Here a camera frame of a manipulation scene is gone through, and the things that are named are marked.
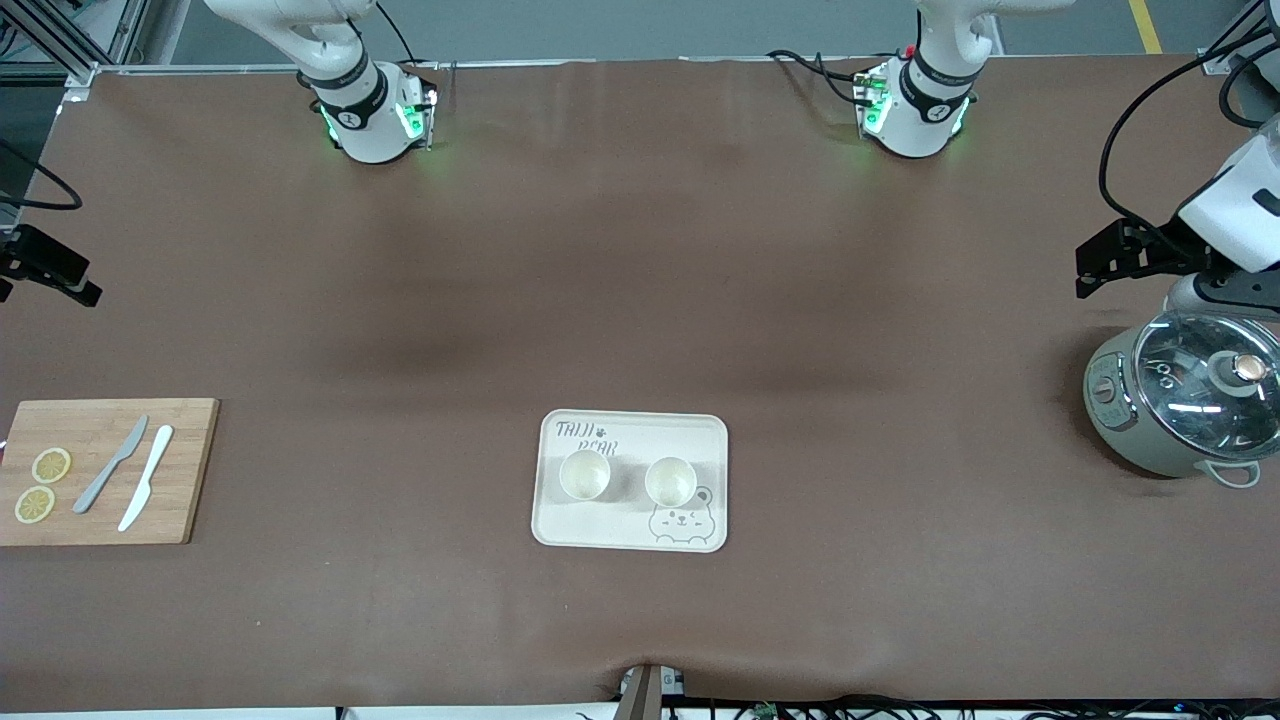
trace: knife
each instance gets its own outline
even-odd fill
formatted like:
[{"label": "knife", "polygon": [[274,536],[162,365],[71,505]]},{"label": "knife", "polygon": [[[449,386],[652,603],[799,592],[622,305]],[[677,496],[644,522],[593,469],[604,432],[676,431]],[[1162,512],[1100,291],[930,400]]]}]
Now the knife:
[{"label": "knife", "polygon": [[156,439],[151,441],[151,455],[147,456],[147,466],[142,469],[142,478],[138,480],[138,489],[133,491],[133,500],[129,501],[129,509],[124,511],[124,518],[120,519],[120,527],[116,528],[119,532],[129,529],[129,525],[138,519],[138,514],[146,506],[147,500],[151,497],[151,475],[156,471],[156,465],[160,464],[160,456],[164,455],[164,450],[169,447],[169,438],[173,437],[173,425],[160,425],[156,430]]},{"label": "knife", "polygon": [[142,433],[145,433],[146,429],[147,416],[143,415],[138,418],[138,424],[133,425],[133,432],[129,433],[129,437],[124,438],[124,443],[120,446],[120,450],[115,451],[115,456],[108,461],[106,468],[102,468],[102,471],[97,474],[93,483],[84,488],[84,492],[81,493],[76,505],[72,506],[72,512],[76,512],[77,515],[88,512],[88,509],[93,506],[93,501],[97,500],[97,495],[102,492],[102,486],[106,484],[106,479],[115,471],[115,466],[127,460],[131,455],[133,455],[133,451],[138,448],[138,443],[142,442]]}]

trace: gray floor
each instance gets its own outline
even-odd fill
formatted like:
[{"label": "gray floor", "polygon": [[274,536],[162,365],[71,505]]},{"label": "gray floor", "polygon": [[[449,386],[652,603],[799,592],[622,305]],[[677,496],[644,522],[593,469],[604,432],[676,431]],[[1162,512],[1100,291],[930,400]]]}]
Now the gray floor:
[{"label": "gray floor", "polygon": [[[40,158],[54,113],[63,99],[61,87],[0,86],[0,137],[18,146],[28,158]],[[8,155],[0,156],[0,191],[12,196],[27,193],[32,169]],[[51,200],[60,201],[61,197]],[[13,209],[0,205],[0,225],[13,220]]]},{"label": "gray floor", "polygon": [[[180,0],[154,0],[180,8]],[[1190,53],[1226,26],[1245,0],[1147,0],[1166,53]],[[905,46],[915,35],[908,0],[383,0],[412,50],[433,60],[641,60],[759,56],[778,47],[806,55],[861,55]],[[403,50],[378,14],[358,23],[375,58]],[[1004,17],[1015,55],[1142,53],[1128,0],[1078,0],[1065,12]],[[148,45],[164,45],[163,37]],[[248,31],[191,0],[174,64],[284,63]],[[4,74],[0,68],[0,82]],[[38,151],[56,88],[0,87],[0,136]],[[29,172],[0,160],[0,190],[22,192]]]}]

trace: brown tablecloth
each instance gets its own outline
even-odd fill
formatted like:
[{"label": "brown tablecloth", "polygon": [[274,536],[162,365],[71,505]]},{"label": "brown tablecloth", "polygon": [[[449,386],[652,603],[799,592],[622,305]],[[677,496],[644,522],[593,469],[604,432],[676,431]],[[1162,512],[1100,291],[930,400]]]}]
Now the brown tablecloth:
[{"label": "brown tablecloth", "polygon": [[[385,167],[288,76],[100,77],[46,152],[86,206],[28,222],[105,296],[14,291],[0,420],[223,407],[189,546],[0,552],[0,708],[586,701],[641,661],[753,698],[1280,693],[1280,477],[1140,475],[1078,397],[1169,286],[1071,281],[1102,140],[1178,61],[993,61],[919,161],[765,63],[444,74],[435,150]],[[1134,119],[1117,196],[1165,219],[1217,169],[1216,88]],[[538,544],[556,407],[723,418],[724,548]]]}]

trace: bear cartoon drawing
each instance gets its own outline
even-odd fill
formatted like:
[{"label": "bear cartoon drawing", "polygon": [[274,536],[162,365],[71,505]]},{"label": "bear cartoon drawing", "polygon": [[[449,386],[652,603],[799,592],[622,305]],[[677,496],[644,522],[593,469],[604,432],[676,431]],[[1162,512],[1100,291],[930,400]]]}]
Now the bear cartoon drawing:
[{"label": "bear cartoon drawing", "polygon": [[655,505],[649,516],[649,530],[657,539],[669,538],[678,543],[700,541],[705,544],[716,534],[710,505],[712,491],[699,486],[694,498],[680,507]]}]

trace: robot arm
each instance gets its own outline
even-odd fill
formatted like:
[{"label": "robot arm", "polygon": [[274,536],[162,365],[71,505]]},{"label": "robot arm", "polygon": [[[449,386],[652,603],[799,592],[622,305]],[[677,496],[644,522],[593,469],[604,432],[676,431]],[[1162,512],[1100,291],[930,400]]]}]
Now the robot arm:
[{"label": "robot arm", "polygon": [[370,61],[349,24],[375,0],[205,0],[298,65],[320,100],[333,142],[361,163],[388,163],[428,147],[435,87],[393,63]]},{"label": "robot arm", "polygon": [[1280,322],[1280,115],[1188,197],[1162,237],[1117,219],[1075,251],[1076,296],[1107,282],[1184,275],[1166,310]]},{"label": "robot arm", "polygon": [[374,9],[374,0],[206,0],[218,15],[243,26],[288,55],[311,79],[339,78],[365,46],[347,20]]},{"label": "robot arm", "polygon": [[983,15],[1043,13],[1075,0],[914,0],[920,33],[915,53],[892,58],[867,73],[855,97],[863,133],[890,151],[925,158],[960,131],[969,91],[995,40]]}]

